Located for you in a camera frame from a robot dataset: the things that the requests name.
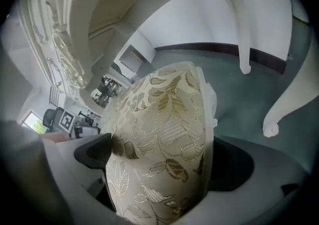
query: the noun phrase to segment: wall baseboard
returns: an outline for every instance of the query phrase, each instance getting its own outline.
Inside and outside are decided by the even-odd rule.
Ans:
[[[164,50],[199,50],[199,51],[210,51],[230,54],[239,57],[238,45],[237,44],[226,44],[226,43],[185,43],[185,44],[174,44],[156,47],[156,51]],[[287,62],[269,53],[250,48],[250,61],[259,63],[265,67],[277,71],[283,74],[286,68]]]

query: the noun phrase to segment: gray carpet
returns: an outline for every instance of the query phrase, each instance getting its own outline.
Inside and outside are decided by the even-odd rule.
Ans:
[[[238,57],[175,50],[158,52],[151,64],[143,63],[138,75],[143,77],[179,61],[193,62],[203,69],[206,81],[217,93],[216,136],[240,138],[283,151],[311,171],[319,143],[319,98],[283,118],[277,136],[266,138],[262,132],[266,113],[298,72],[309,48],[309,26],[293,21],[290,58],[284,75],[254,62],[251,73],[243,75]]]

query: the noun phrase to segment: floral pattern cushion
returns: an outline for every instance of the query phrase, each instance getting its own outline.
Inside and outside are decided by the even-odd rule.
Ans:
[[[212,117],[212,108],[204,107],[204,85],[192,63],[176,63],[107,105],[101,120],[113,142],[107,186],[126,220],[169,224],[205,195],[213,138],[207,139],[207,130],[213,125],[207,128],[205,113]]]

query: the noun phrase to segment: floor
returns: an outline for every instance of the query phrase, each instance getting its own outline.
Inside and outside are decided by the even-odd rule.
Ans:
[[[279,122],[277,136],[263,135],[263,120],[298,72],[310,44],[310,27],[293,20],[292,41],[283,75],[251,62],[251,73],[243,75],[239,58],[205,51],[161,51],[152,63],[144,62],[140,77],[167,64],[191,61],[202,68],[205,79],[217,93],[218,127],[215,135],[230,136],[262,144],[288,154],[311,171],[319,144],[319,98]]]

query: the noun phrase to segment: cushion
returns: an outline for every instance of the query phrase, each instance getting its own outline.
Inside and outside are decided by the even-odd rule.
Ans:
[[[169,224],[205,195],[216,95],[190,62],[161,68],[111,101],[107,186],[116,212],[136,224]]]

